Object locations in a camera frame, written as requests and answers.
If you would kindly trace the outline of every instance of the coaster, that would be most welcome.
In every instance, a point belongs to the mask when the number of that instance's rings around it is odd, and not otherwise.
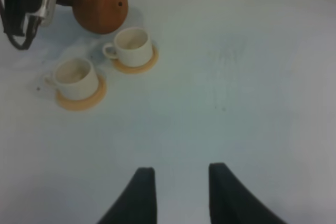
[[[97,91],[89,98],[80,101],[68,100],[61,94],[61,92],[57,90],[55,97],[57,104],[62,108],[70,111],[87,110],[97,105],[105,97],[107,91],[106,81],[103,76],[98,75],[98,80],[99,85]]]
[[[146,72],[150,70],[151,68],[153,68],[154,65],[157,63],[158,58],[159,58],[159,52],[157,51],[157,48],[153,46],[153,57],[145,65],[132,68],[132,67],[125,66],[118,59],[112,60],[112,62],[113,62],[114,67],[118,71],[122,73],[128,73],[128,74],[136,74],[136,73]]]

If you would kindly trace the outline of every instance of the cup handle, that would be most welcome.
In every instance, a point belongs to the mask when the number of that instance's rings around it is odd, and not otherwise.
[[[42,76],[43,82],[50,88],[56,89],[56,84],[51,78],[51,73],[46,73]]]
[[[113,47],[114,47],[114,44],[111,42],[108,42],[103,46],[102,52],[106,58],[111,59],[111,60],[116,60],[118,56],[115,52],[107,52],[107,49],[113,48]]]

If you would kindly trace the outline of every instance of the white table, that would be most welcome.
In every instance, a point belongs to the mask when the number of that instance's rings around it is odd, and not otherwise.
[[[138,167],[156,170],[158,223],[209,223],[208,165],[225,162],[289,223],[336,219],[336,0],[129,0],[151,71],[101,61],[113,38],[58,7],[31,49],[0,34],[0,223],[96,223]],[[108,81],[68,112],[40,85],[91,55]]]

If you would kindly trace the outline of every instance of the table surface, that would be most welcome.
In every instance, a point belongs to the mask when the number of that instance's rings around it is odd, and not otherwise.
[[[158,223],[209,223],[208,166],[225,162],[289,223],[336,218],[336,0],[129,0],[160,58],[125,75],[58,7],[31,49],[0,34],[0,223],[96,223],[154,167]],[[92,59],[108,92],[68,112],[41,75]]]

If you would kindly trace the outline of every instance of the white cup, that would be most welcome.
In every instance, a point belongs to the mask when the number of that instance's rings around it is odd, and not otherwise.
[[[89,98],[99,85],[93,64],[84,58],[74,58],[58,64],[52,73],[44,76],[44,81],[73,101]]]
[[[153,47],[149,34],[142,28],[124,29],[115,36],[113,43],[106,43],[102,49],[105,57],[118,59],[128,67],[139,67],[153,56]]]

